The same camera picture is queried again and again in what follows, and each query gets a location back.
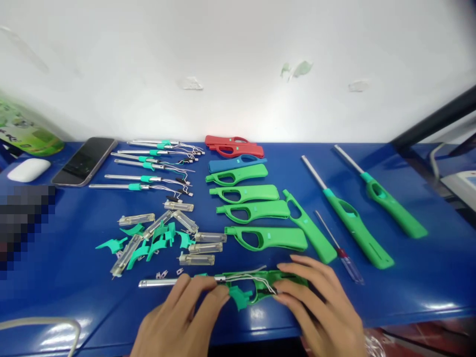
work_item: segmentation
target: cable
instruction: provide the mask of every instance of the cable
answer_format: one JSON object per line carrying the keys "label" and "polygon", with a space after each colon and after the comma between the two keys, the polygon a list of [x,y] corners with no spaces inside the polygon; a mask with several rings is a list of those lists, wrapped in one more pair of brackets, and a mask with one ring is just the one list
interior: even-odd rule
{"label": "cable", "polygon": [[31,325],[58,325],[58,324],[68,324],[76,330],[74,335],[73,344],[71,349],[69,350],[68,357],[72,357],[74,352],[76,351],[76,347],[78,345],[79,336],[81,334],[81,325],[73,319],[65,318],[65,317],[26,317],[16,320],[10,320],[0,323],[0,331],[10,329],[13,327],[20,327],[20,326],[31,326]]}
{"label": "cable", "polygon": [[441,149],[443,146],[445,146],[446,143],[441,143],[437,147],[435,147],[431,152],[430,152],[430,164],[431,168],[433,169],[433,176],[435,176],[433,184],[436,185],[438,181],[440,180],[440,170],[438,168],[438,165],[435,160],[435,154],[436,152]]}

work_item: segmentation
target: screwdriver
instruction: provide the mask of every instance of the screwdriver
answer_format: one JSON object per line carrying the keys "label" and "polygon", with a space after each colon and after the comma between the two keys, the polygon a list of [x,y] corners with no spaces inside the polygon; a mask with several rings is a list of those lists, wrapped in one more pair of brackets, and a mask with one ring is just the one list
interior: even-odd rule
{"label": "screwdriver", "polygon": [[419,239],[428,235],[423,227],[386,189],[382,187],[369,173],[356,164],[339,145],[334,145],[337,151],[358,171],[360,177],[366,182],[367,193],[375,202],[397,221],[402,230],[411,238]]}
{"label": "screwdriver", "polygon": [[341,259],[342,264],[345,266],[345,268],[346,268],[347,272],[349,273],[349,275],[351,276],[352,280],[354,280],[357,284],[364,285],[363,277],[360,274],[360,272],[358,271],[358,269],[357,269],[356,265],[354,264],[354,262],[352,261],[352,259],[347,255],[345,250],[343,250],[341,247],[339,247],[339,244],[337,243],[336,239],[332,235],[329,227],[327,227],[327,224],[324,222],[324,220],[322,219],[319,212],[317,210],[315,210],[314,212],[316,213],[317,217],[320,219],[320,221],[322,222],[322,224],[326,228],[327,232],[331,236],[332,240],[336,244],[337,254],[339,255],[339,258]]}

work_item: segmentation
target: phone screen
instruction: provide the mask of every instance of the phone screen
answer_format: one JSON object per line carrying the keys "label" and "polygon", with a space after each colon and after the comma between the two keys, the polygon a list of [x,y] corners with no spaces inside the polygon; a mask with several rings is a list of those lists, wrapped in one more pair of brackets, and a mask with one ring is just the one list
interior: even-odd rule
{"label": "phone screen", "polygon": [[79,185],[83,183],[104,154],[111,150],[114,139],[93,137],[78,150],[53,178],[53,184]]}

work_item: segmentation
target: smartphone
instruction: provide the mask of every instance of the smartphone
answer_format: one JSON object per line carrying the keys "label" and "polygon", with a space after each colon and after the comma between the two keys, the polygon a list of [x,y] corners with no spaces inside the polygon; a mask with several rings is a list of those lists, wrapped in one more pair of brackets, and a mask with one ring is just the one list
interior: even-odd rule
{"label": "smartphone", "polygon": [[115,139],[89,138],[71,160],[51,180],[58,186],[83,187],[117,146]]}

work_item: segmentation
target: pixelated area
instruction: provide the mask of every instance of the pixelated area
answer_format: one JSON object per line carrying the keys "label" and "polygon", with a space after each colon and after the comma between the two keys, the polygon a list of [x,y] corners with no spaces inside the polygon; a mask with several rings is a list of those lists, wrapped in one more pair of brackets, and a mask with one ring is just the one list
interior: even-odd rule
{"label": "pixelated area", "polygon": [[0,280],[28,251],[41,224],[55,213],[57,189],[54,186],[16,186],[0,197]]}

